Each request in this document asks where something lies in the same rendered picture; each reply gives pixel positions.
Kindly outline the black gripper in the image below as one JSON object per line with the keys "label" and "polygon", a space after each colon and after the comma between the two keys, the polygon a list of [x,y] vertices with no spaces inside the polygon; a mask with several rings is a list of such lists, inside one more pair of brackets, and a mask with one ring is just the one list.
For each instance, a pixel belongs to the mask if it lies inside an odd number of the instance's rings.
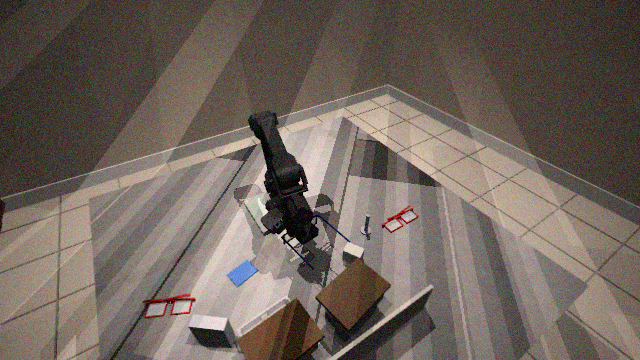
{"label": "black gripper", "polygon": [[[270,211],[272,209],[274,209],[275,203],[279,205],[279,209],[282,211],[284,210],[289,219],[290,216],[287,212],[287,209],[284,205],[282,205],[281,200],[279,198],[279,196],[276,196],[270,200],[268,200],[265,204],[265,208]],[[309,241],[311,241],[312,239],[314,239],[315,237],[318,236],[318,232],[319,229],[313,224],[313,223],[309,223],[306,226],[303,227],[296,227],[293,225],[291,219],[290,219],[290,224],[288,223],[288,225],[285,225],[285,229],[287,232],[289,232],[290,238],[292,238],[293,236],[295,236],[295,238],[301,243],[301,244],[306,244]]]}

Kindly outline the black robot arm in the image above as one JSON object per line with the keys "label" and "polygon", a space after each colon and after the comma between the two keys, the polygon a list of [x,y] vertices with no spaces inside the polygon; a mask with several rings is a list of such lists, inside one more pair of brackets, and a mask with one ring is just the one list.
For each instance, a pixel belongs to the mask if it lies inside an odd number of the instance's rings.
{"label": "black robot arm", "polygon": [[[276,113],[270,110],[252,114],[248,119],[251,131],[261,141],[263,154],[267,166],[264,185],[270,198],[279,196],[282,205],[287,209],[294,226],[308,225],[314,214],[303,196],[308,191],[308,181],[303,167],[297,163],[295,157],[287,152],[276,125]],[[303,185],[299,184],[300,177]],[[261,222],[272,234],[280,234],[290,219],[284,210],[275,203],[274,209],[267,212]]]}

